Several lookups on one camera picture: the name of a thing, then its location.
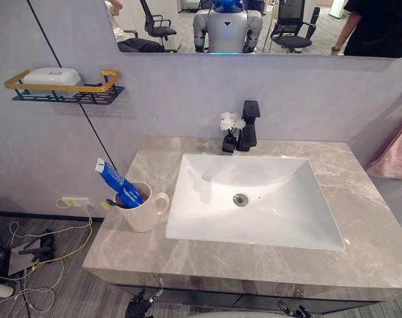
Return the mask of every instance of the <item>white rectangular sink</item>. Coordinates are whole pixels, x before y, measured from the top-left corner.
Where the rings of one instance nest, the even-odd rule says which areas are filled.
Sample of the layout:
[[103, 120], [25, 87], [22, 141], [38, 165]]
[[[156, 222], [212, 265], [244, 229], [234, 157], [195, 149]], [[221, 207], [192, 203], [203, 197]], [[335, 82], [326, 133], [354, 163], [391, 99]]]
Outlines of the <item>white rectangular sink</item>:
[[304, 158], [184, 154], [166, 237], [344, 250]]

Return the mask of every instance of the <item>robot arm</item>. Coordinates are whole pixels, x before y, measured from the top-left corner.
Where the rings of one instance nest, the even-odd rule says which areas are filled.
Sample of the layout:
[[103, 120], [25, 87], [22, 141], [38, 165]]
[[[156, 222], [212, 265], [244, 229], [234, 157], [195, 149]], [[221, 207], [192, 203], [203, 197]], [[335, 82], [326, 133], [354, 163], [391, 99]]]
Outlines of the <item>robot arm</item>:
[[200, 10], [193, 18], [193, 42], [196, 52], [203, 53], [205, 46], [205, 35], [207, 33], [209, 10]]
[[244, 53], [252, 53], [258, 43], [262, 29], [262, 15], [257, 10], [248, 10], [248, 33]]

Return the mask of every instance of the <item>mirror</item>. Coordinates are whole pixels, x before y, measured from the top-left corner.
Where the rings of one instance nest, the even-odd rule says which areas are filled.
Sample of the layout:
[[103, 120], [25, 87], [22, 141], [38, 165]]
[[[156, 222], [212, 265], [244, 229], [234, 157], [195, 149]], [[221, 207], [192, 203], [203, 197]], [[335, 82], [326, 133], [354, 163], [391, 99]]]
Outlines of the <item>mirror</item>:
[[402, 0], [104, 3], [122, 52], [402, 57]]

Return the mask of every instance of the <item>electrical outlet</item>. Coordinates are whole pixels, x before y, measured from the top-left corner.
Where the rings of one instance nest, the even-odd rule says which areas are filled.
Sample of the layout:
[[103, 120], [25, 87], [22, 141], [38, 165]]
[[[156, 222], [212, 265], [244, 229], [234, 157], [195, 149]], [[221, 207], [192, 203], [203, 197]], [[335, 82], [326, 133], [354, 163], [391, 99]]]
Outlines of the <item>electrical outlet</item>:
[[88, 197], [62, 197], [61, 200], [69, 207], [93, 207]]

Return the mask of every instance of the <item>small vase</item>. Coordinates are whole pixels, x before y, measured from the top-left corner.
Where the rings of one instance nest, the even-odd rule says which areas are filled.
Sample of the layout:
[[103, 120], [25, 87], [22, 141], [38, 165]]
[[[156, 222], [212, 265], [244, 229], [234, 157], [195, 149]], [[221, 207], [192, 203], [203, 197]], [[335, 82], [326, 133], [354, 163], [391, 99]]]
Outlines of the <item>small vase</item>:
[[225, 139], [223, 140], [223, 151], [224, 152], [234, 152], [234, 148], [236, 147], [236, 137], [233, 134], [227, 134]]

